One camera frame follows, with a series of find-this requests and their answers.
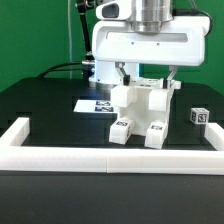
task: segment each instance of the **green wall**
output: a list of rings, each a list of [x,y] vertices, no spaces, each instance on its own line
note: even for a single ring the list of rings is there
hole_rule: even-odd
[[[85,49],[75,2],[72,0],[73,60],[81,60]],[[224,94],[224,2],[196,3],[214,19],[213,32],[206,37],[206,59],[199,67],[180,68],[176,79],[205,83]],[[175,5],[190,8],[188,0],[175,0]],[[0,0],[0,91],[69,61],[67,11],[67,0]],[[96,22],[94,11],[88,12],[87,19],[91,30]],[[168,67],[147,65],[143,72],[145,77],[165,77]],[[51,76],[69,77],[69,73]],[[81,78],[80,72],[74,72],[73,77]]]

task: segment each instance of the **white block structure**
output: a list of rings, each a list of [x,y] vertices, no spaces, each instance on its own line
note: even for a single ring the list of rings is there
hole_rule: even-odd
[[[125,144],[124,127],[116,124],[127,119],[132,122],[130,135],[146,136],[146,147],[162,148],[168,132],[170,101],[174,89],[181,87],[180,82],[172,80],[163,89],[163,81],[138,78],[129,86],[119,85],[111,90],[111,105],[118,107],[118,119],[110,128],[110,142]]]
[[[216,150],[224,151],[224,129],[217,123],[206,124],[205,138]]]

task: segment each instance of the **black table surface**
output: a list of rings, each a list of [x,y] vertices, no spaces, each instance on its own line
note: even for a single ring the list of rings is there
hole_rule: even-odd
[[[74,113],[78,99],[109,100],[82,80],[28,78],[0,93],[0,135],[30,117],[25,146],[144,148],[144,137],[109,143],[115,114]],[[184,83],[174,93],[166,149],[214,150],[192,107],[224,127],[224,96]],[[209,175],[0,172],[0,223],[223,223],[224,177]]]

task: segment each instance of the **white plastic frame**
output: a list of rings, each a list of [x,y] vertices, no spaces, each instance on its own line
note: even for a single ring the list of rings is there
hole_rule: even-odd
[[[11,127],[0,138],[0,170],[224,175],[224,151],[24,147],[6,144],[4,136],[9,133],[12,139],[17,138],[18,133],[24,133],[24,139],[27,137],[29,119],[23,121],[19,118],[12,126],[17,131]]]

